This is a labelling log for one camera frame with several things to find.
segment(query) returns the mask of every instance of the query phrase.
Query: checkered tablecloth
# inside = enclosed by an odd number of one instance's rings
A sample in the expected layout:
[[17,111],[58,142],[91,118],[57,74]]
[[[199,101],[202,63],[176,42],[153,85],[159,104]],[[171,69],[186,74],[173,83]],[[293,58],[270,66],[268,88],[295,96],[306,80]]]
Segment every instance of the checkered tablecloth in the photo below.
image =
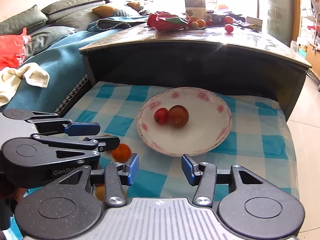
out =
[[[75,122],[98,122],[100,136],[117,135],[132,152],[139,154],[140,169],[134,184],[127,188],[129,197],[192,199],[196,191],[182,172],[180,158],[152,150],[141,141],[136,130],[135,117],[140,108],[148,99],[166,89],[98,82],[66,115]],[[253,96],[220,96],[231,109],[232,130],[221,145],[193,157],[195,161],[213,163],[218,169],[242,165],[298,197],[295,151],[279,104]],[[103,168],[113,161],[110,153],[102,153],[100,166]],[[227,194],[228,185],[217,185],[215,201]],[[13,221],[12,229],[16,232],[15,227]]]

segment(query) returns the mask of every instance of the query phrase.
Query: cream towel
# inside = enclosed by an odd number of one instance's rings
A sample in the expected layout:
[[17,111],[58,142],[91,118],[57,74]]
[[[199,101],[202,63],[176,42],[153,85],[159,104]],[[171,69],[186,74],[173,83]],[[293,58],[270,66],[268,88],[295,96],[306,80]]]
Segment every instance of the cream towel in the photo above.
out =
[[22,78],[31,86],[46,88],[50,76],[35,62],[27,63],[19,69],[5,67],[0,71],[0,106],[10,102]]

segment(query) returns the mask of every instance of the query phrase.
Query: screw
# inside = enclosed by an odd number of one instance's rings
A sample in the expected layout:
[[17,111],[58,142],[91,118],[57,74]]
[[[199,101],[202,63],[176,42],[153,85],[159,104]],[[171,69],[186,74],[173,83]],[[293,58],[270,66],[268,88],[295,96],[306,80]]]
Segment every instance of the screw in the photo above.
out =
[[205,206],[211,202],[211,199],[208,197],[201,196],[196,198],[196,202],[200,206]]
[[113,205],[119,205],[124,202],[124,199],[122,197],[111,197],[108,199],[108,202]]

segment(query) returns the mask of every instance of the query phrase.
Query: red snack bag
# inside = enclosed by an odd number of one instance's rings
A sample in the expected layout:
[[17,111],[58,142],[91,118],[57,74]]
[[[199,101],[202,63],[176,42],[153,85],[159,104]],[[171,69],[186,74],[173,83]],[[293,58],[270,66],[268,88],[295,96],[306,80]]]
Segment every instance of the red snack bag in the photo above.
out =
[[5,67],[19,67],[26,56],[27,44],[31,39],[27,35],[27,28],[24,28],[20,35],[2,35],[0,36],[0,70]]
[[148,18],[148,26],[155,28],[159,32],[163,31],[172,31],[184,28],[188,25],[190,19],[187,17],[183,17],[170,14],[167,12],[155,12],[150,13]]

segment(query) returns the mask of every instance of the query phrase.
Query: tile floor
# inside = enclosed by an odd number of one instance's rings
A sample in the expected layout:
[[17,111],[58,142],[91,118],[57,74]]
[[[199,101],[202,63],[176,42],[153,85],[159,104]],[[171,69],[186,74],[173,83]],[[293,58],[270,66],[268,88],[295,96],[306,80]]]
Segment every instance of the tile floor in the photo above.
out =
[[320,92],[317,87],[317,82],[307,76],[287,122],[297,156],[300,201],[306,210],[299,240],[320,239]]

